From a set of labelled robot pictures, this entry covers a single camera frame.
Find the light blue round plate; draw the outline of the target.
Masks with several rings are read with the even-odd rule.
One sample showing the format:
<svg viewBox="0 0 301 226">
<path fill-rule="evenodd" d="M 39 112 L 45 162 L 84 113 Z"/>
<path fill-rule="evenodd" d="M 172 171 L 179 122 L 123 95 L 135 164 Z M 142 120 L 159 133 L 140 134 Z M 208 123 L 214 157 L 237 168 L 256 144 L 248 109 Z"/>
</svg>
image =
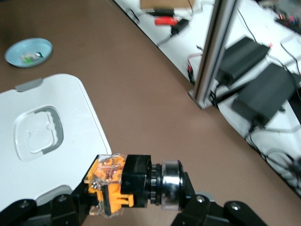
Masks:
<svg viewBox="0 0 301 226">
<path fill-rule="evenodd" d="M 33 64 L 22 63 L 20 56 L 29 52 L 41 52 L 44 58 Z M 51 57 L 52 52 L 53 45 L 50 41 L 43 38 L 29 38 L 10 46 L 5 52 L 4 58 L 9 64 L 15 67 L 30 68 L 47 61 Z"/>
</svg>

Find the red flat tool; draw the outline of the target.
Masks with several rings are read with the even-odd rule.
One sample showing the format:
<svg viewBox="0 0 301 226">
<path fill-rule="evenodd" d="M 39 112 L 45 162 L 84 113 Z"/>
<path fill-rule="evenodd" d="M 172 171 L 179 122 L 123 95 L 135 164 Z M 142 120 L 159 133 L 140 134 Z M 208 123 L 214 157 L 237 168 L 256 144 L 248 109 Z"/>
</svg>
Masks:
<svg viewBox="0 0 301 226">
<path fill-rule="evenodd" d="M 176 25 L 179 21 L 175 17 L 170 17 L 170 16 L 158 16 L 154 19 L 155 25 L 170 25 L 174 26 Z"/>
</svg>

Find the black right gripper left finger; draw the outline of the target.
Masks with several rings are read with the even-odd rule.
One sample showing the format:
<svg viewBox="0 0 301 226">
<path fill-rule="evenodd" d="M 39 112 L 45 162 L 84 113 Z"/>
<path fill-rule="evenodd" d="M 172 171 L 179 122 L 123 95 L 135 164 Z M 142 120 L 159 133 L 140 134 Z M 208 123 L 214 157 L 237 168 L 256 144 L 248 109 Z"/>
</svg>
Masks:
<svg viewBox="0 0 301 226">
<path fill-rule="evenodd" d="M 43 205 L 21 199 L 0 211 L 0 226 L 81 226 L 89 213 L 87 185 L 81 181 L 71 194 L 60 194 Z"/>
</svg>

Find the orange black push-button switch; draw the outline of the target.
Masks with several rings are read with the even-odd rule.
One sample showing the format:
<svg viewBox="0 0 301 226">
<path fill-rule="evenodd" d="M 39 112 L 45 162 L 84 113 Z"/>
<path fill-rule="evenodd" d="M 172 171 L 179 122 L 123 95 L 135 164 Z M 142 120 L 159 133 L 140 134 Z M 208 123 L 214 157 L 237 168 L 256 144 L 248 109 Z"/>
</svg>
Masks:
<svg viewBox="0 0 301 226">
<path fill-rule="evenodd" d="M 123 208 L 145 208 L 148 203 L 164 210 L 184 208 L 184 171 L 180 161 L 151 162 L 150 155 L 99 155 L 83 179 L 95 197 L 89 214 L 108 218 Z"/>
</svg>

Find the black power supply brick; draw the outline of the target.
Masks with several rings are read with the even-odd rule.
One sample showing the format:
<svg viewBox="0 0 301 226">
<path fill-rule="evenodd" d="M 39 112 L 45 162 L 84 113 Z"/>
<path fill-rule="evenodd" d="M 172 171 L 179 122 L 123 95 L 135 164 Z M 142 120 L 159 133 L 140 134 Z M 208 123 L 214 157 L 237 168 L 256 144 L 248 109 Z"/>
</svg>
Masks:
<svg viewBox="0 0 301 226">
<path fill-rule="evenodd" d="M 231 108 L 252 126 L 265 126 L 300 82 L 300 75 L 270 64 L 239 92 Z"/>
<path fill-rule="evenodd" d="M 231 86 L 264 59 L 269 50 L 269 46 L 243 37 L 225 50 L 215 79 L 221 85 Z"/>
</svg>

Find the small black adapter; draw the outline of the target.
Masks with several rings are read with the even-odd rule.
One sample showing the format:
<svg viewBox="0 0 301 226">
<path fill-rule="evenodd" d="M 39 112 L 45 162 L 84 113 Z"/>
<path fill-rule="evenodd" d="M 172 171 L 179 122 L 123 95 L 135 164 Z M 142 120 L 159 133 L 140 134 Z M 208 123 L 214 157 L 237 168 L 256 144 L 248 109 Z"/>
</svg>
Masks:
<svg viewBox="0 0 301 226">
<path fill-rule="evenodd" d="M 187 25 L 189 24 L 189 20 L 181 19 L 178 23 L 171 27 L 171 36 L 177 35 L 180 33 Z"/>
</svg>

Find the white lunch box grey clips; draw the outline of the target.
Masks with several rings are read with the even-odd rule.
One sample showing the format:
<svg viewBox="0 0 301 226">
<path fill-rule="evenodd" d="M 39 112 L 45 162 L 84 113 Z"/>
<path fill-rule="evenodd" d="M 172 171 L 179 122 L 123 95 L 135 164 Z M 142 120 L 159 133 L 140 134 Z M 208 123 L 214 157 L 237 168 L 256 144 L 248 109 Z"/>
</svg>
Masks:
<svg viewBox="0 0 301 226">
<path fill-rule="evenodd" d="M 111 148 L 82 82 L 56 74 L 0 93 L 0 211 L 74 190 Z"/>
</svg>

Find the brown cardboard piece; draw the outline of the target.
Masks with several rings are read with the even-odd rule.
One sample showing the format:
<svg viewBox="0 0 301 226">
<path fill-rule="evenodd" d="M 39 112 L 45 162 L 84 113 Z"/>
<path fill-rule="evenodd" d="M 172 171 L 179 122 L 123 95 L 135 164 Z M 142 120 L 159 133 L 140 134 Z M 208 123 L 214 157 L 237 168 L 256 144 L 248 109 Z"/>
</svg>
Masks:
<svg viewBox="0 0 301 226">
<path fill-rule="evenodd" d="M 196 0 L 140 0 L 140 8 L 191 8 L 195 2 Z"/>
</svg>

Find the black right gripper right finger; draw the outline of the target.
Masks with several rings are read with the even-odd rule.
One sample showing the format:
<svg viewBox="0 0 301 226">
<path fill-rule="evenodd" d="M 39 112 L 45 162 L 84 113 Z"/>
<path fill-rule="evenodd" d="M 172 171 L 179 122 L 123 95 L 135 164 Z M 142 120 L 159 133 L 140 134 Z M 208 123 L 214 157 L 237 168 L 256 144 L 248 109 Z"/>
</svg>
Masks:
<svg viewBox="0 0 301 226">
<path fill-rule="evenodd" d="M 181 211 L 171 226 L 268 226 L 247 204 L 228 201 L 223 206 L 196 194 L 187 172 L 180 173 Z"/>
</svg>

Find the slim black bar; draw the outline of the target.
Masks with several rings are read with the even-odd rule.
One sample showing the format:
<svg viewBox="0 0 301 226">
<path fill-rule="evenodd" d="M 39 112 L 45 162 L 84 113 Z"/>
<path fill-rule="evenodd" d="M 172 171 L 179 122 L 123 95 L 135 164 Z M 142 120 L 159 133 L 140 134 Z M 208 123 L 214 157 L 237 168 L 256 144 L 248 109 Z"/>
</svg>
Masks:
<svg viewBox="0 0 301 226">
<path fill-rule="evenodd" d="M 155 9 L 146 9 L 145 12 L 152 16 L 174 16 L 173 8 L 155 8 Z"/>
</svg>

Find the red clip leads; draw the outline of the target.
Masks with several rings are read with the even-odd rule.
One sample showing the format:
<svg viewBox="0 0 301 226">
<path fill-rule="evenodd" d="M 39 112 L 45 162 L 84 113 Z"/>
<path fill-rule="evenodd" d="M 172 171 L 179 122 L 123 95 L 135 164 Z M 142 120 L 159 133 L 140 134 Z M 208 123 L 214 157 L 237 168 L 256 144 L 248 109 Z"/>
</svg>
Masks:
<svg viewBox="0 0 301 226">
<path fill-rule="evenodd" d="M 195 85 L 195 79 L 194 79 L 194 72 L 193 72 L 193 68 L 192 68 L 192 65 L 191 65 L 191 62 L 190 62 L 190 59 L 193 58 L 193 55 L 189 55 L 187 57 L 187 62 L 188 62 L 188 65 L 187 65 L 187 73 L 188 73 L 188 78 L 190 80 L 190 83 L 192 85 Z"/>
</svg>

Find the red digit display board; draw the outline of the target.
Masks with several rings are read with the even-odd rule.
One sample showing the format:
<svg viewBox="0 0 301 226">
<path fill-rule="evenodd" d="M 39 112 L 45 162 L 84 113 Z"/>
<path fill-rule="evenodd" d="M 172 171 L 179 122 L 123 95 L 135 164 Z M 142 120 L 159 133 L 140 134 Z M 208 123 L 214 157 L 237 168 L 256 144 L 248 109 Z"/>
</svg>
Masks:
<svg viewBox="0 0 301 226">
<path fill-rule="evenodd" d="M 284 24 L 285 26 L 298 26 L 299 20 L 293 15 L 281 12 L 279 13 L 277 22 Z"/>
</svg>

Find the white green push-button switch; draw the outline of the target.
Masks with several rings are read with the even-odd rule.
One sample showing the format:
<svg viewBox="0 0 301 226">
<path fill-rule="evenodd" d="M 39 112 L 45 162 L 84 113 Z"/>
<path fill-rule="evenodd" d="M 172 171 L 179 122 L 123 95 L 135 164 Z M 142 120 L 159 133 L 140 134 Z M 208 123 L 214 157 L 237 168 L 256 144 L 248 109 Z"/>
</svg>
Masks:
<svg viewBox="0 0 301 226">
<path fill-rule="evenodd" d="M 20 56 L 20 60 L 24 64 L 33 64 L 43 58 L 44 56 L 41 52 L 29 52 Z"/>
</svg>

